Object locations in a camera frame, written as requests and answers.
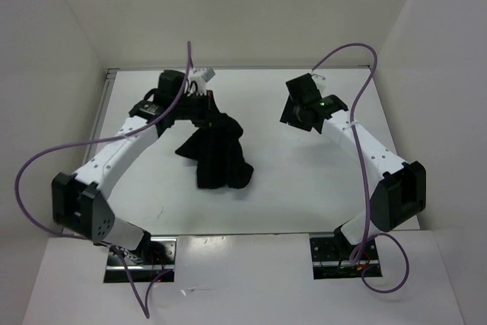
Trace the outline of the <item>black skirt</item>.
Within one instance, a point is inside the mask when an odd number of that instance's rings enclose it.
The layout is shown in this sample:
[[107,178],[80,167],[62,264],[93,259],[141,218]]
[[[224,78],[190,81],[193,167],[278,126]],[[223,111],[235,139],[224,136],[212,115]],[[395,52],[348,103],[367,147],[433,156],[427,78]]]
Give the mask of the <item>black skirt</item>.
[[253,166],[244,159],[239,122],[218,113],[211,125],[199,127],[175,154],[196,162],[196,185],[215,190],[228,186],[243,189],[253,176]]

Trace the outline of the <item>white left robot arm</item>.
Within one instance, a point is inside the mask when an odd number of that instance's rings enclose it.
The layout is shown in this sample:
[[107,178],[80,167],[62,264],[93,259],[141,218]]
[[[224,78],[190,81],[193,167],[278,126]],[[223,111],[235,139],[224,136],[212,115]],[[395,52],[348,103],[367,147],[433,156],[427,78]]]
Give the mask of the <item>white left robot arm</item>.
[[54,177],[55,223],[94,244],[117,247],[133,263],[146,262],[156,249],[151,234],[117,218],[108,199],[132,163],[177,120],[196,127],[216,125],[219,111],[207,88],[214,76],[211,68],[193,69],[188,75],[175,70],[160,73],[158,86],[129,111],[113,141],[74,173]]

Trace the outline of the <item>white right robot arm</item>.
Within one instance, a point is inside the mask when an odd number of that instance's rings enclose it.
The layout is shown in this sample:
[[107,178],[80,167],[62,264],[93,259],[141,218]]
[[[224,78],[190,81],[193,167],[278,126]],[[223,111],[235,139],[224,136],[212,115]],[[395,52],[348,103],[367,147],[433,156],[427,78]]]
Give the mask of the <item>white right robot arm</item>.
[[371,196],[368,235],[389,232],[423,211],[426,206],[423,165],[406,162],[361,124],[352,122],[347,105],[334,94],[322,96],[316,79],[317,76],[307,73],[286,82],[288,99],[280,121],[308,132],[317,130],[351,158],[358,157],[352,134],[356,130]]

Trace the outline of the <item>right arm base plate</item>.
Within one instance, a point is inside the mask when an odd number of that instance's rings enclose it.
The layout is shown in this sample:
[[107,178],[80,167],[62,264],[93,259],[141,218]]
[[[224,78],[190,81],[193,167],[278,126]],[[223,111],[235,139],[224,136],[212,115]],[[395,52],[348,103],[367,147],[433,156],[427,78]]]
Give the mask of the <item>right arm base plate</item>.
[[361,260],[352,265],[349,262],[351,250],[342,252],[331,234],[309,236],[310,256],[314,279],[353,279],[382,276],[379,255],[375,241],[367,244]]

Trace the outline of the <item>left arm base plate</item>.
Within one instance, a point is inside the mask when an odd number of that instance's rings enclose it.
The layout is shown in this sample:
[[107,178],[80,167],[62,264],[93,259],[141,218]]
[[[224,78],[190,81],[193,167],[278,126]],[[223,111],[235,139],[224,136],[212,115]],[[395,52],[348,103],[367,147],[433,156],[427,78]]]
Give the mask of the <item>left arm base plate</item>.
[[144,259],[136,257],[125,249],[119,249],[120,259],[112,250],[108,253],[105,265],[104,283],[128,283],[125,267],[127,266],[134,283],[173,282],[177,252],[176,237],[155,236],[148,255]]

